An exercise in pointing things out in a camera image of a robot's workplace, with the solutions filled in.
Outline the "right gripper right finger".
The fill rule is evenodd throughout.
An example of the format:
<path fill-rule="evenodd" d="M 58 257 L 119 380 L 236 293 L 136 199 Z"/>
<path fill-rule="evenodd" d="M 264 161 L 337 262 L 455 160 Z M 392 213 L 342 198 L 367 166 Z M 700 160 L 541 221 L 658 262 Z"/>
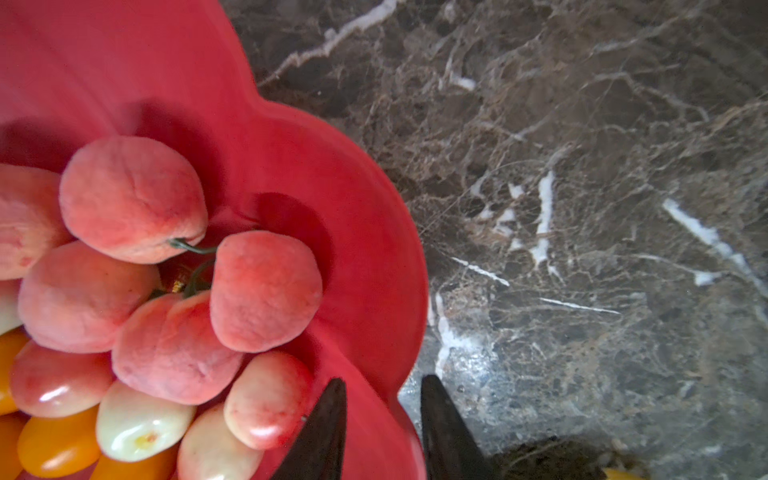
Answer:
<path fill-rule="evenodd" d="M 494 479 L 490 463 L 437 375 L 422 378 L 420 400 L 427 478 Z"/>

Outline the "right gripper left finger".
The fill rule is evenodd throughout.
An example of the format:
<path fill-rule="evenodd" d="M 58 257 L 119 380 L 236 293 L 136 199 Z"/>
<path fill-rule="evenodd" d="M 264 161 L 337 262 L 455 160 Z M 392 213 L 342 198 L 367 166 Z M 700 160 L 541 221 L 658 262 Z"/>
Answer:
<path fill-rule="evenodd" d="M 272 480 L 339 480 L 347 431 L 347 391 L 329 381 Z"/>

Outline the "orange tangerine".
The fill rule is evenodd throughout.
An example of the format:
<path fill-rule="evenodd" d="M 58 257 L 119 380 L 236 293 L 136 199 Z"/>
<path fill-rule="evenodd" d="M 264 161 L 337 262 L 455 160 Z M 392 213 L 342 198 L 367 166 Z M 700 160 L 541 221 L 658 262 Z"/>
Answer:
<path fill-rule="evenodd" d="M 125 462 L 102 456 L 91 480 L 167 480 L 176 469 L 178 446 L 136 462 Z"/>
<path fill-rule="evenodd" d="M 23 327 L 10 330 L 0 337 L 0 415 L 18 410 L 10 393 L 10 375 L 15 357 L 29 341 Z"/>
<path fill-rule="evenodd" d="M 26 423 L 26 417 L 18 413 L 1 416 L 0 425 L 0 479 L 15 480 L 23 467 L 19 460 L 17 444 Z"/>
<path fill-rule="evenodd" d="M 96 438 L 98 407 L 60 418 L 32 417 L 23 427 L 17 453 L 23 469 L 40 478 L 77 473 L 101 456 Z"/>

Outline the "pink peach small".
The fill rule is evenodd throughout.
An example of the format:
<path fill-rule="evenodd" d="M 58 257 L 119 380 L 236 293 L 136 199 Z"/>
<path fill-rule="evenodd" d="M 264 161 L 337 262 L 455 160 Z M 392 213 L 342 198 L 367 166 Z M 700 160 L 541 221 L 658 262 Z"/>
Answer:
<path fill-rule="evenodd" d="M 156 398 L 116 380 L 99 404 L 97 442 L 111 459 L 145 460 L 176 445 L 196 411 L 196 406 Z"/>

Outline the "orange tangerine bottom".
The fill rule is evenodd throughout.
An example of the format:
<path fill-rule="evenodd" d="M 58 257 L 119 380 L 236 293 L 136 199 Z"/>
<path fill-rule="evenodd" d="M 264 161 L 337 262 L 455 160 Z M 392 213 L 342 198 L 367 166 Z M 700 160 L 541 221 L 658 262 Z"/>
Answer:
<path fill-rule="evenodd" d="M 0 415 L 18 410 L 10 393 L 10 375 L 15 357 L 29 341 L 23 327 L 10 330 L 0 337 Z"/>

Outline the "pink peach top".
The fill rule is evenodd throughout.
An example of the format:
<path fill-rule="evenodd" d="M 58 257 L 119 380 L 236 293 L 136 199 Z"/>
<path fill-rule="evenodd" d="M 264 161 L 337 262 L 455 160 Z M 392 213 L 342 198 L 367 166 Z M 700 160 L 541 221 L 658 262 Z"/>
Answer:
<path fill-rule="evenodd" d="M 60 175 L 28 166 L 1 166 L 1 278 L 24 277 L 50 250 L 74 237 L 59 207 Z"/>

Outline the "red flower-shaped fruit bowl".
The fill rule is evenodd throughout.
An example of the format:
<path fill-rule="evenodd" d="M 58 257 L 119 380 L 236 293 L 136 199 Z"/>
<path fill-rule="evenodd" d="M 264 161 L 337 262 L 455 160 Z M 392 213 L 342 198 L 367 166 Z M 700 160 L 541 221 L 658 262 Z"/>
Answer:
<path fill-rule="evenodd" d="M 314 252 L 324 298 L 288 347 L 321 391 L 347 386 L 347 479 L 422 479 L 397 394 L 426 329 L 428 281 L 407 207 L 326 122 L 263 99 L 216 1 L 5 1 L 1 159 L 61 171 L 110 134 L 156 139 L 195 167 L 208 241 L 258 226 Z"/>

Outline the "pink peach bottom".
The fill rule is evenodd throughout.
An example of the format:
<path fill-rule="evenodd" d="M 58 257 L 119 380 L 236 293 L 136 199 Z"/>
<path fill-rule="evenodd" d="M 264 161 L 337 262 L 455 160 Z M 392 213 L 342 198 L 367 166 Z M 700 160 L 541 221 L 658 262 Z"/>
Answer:
<path fill-rule="evenodd" d="M 18 294 L 21 280 L 3 280 L 0 284 L 0 334 L 22 325 L 18 315 Z"/>

